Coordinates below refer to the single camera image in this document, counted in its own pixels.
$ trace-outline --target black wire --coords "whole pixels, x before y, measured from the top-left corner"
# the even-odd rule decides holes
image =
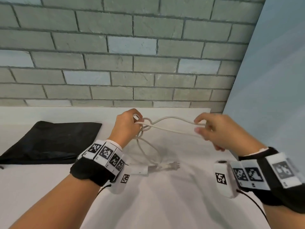
[[[261,210],[261,212],[263,213],[263,215],[265,216],[265,219],[267,220],[267,222],[268,222],[268,219],[267,219],[267,217],[266,217],[266,215],[265,215],[265,213],[264,213],[264,211],[262,210],[262,208],[249,196],[249,195],[247,195],[246,193],[244,193],[244,192],[242,192],[241,190],[236,190],[238,193],[241,193],[241,194],[243,194],[243,195],[245,195],[245,196],[247,196],[248,198],[250,198],[254,203],[255,203],[255,205]]]
[[[100,192],[103,190],[103,189],[105,189],[106,187],[110,187],[111,186],[111,184],[109,184],[109,185],[107,185],[107,186],[104,186],[98,193],[97,193],[97,195],[96,195],[96,197],[100,194]]]

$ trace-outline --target hand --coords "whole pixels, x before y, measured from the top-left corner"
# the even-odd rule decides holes
[[[216,150],[225,149],[234,151],[238,156],[245,156],[267,148],[259,142],[228,115],[202,113],[196,117],[195,123],[206,120],[206,127],[195,128],[205,140],[213,143]]]
[[[143,116],[135,108],[123,112],[116,117],[115,125],[108,139],[124,148],[141,129],[141,125],[135,124],[134,114],[138,114],[140,117],[138,121],[143,122]]]

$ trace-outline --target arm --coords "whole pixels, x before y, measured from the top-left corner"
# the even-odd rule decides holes
[[[141,125],[134,124],[133,114],[142,115],[131,109],[118,115],[109,137],[124,148],[138,132]],[[53,190],[47,193],[10,228],[75,229],[80,228],[100,186],[90,180],[79,180],[68,175]]]
[[[202,113],[194,122],[207,121],[205,128],[196,128],[195,132],[213,143],[216,150],[234,151],[238,156],[246,156],[267,148],[248,134],[227,115]],[[305,225],[305,215],[296,213],[284,206],[264,205],[269,225],[272,229],[301,229]]]

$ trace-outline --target wall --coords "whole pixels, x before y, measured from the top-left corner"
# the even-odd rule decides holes
[[[305,174],[305,0],[266,0],[224,113]]]
[[[222,112],[264,0],[0,2],[0,105]]]

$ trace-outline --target person's right hand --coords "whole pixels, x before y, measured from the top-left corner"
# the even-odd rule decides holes
[[[238,156],[245,156],[258,152],[262,148],[267,148],[228,115],[202,113],[196,117],[195,123],[206,120],[206,127],[195,128],[195,132],[200,134],[205,140],[213,143],[216,150],[232,150]]]

